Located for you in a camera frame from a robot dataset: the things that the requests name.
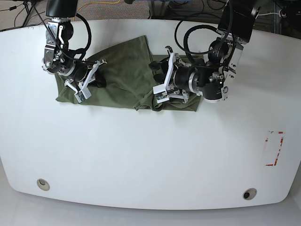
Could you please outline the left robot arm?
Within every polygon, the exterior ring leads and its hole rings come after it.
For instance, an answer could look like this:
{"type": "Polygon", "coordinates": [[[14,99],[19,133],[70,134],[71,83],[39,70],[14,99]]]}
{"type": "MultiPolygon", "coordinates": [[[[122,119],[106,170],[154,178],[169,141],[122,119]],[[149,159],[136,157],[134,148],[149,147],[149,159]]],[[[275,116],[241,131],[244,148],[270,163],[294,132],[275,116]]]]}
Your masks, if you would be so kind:
{"type": "Polygon", "coordinates": [[[203,24],[190,28],[184,35],[183,44],[178,45],[185,52],[187,63],[170,46],[166,46],[168,57],[149,65],[153,71],[162,71],[154,76],[158,83],[153,87],[157,103],[172,98],[187,103],[190,93],[202,96],[209,103],[226,100],[227,82],[236,76],[237,65],[244,45],[250,41],[260,6],[258,0],[229,0],[218,27],[203,24]],[[201,29],[211,30],[219,36],[207,51],[192,52],[188,46],[189,36],[201,29]]]}

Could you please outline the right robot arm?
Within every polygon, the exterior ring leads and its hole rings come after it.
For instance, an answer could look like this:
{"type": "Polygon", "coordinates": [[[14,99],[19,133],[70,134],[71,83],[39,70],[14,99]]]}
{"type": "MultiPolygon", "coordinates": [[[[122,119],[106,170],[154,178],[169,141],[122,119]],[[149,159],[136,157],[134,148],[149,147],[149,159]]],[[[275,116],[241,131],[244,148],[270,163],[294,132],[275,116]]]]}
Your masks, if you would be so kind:
{"type": "Polygon", "coordinates": [[[92,42],[92,33],[87,20],[77,13],[77,5],[76,0],[49,0],[47,2],[46,16],[50,17],[51,21],[46,24],[44,70],[50,74],[57,73],[65,77],[75,85],[77,91],[84,82],[90,86],[104,88],[107,83],[99,72],[94,72],[88,80],[88,74],[96,66],[96,62],[84,60],[92,42]],[[87,45],[76,50],[69,48],[69,40],[74,33],[71,24],[73,17],[79,18],[85,24],[88,34],[87,45]]]}

